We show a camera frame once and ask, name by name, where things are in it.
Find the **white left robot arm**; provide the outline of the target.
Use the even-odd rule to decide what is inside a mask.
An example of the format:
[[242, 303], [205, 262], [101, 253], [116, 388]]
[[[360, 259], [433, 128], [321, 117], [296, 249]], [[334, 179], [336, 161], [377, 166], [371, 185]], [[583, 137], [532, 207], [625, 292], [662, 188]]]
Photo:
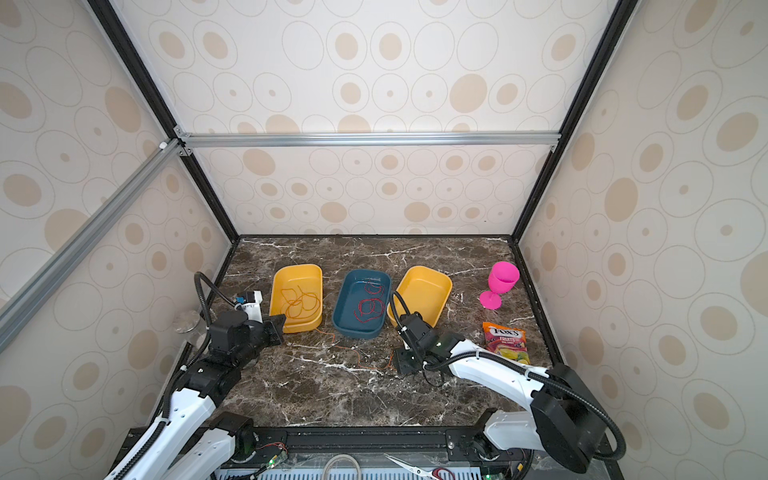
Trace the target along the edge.
[[207, 326], [207, 350], [174, 375], [152, 424], [107, 475], [109, 479], [205, 479], [234, 457], [255, 451], [253, 421], [221, 415], [190, 452], [183, 447], [267, 347], [283, 343], [286, 316], [252, 319], [236, 308]]

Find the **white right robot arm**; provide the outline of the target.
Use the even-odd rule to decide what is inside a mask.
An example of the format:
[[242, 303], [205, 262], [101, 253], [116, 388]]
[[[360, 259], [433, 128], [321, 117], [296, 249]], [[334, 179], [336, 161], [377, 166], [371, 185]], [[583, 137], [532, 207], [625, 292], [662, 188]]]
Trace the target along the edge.
[[585, 473], [591, 462], [618, 461], [627, 441], [610, 415], [570, 367], [525, 365], [478, 346], [464, 336], [440, 333], [418, 313], [395, 321], [403, 341], [396, 350], [398, 373], [437, 373], [486, 387], [517, 404], [496, 410], [481, 425], [479, 441], [493, 453], [543, 451], [562, 467]]

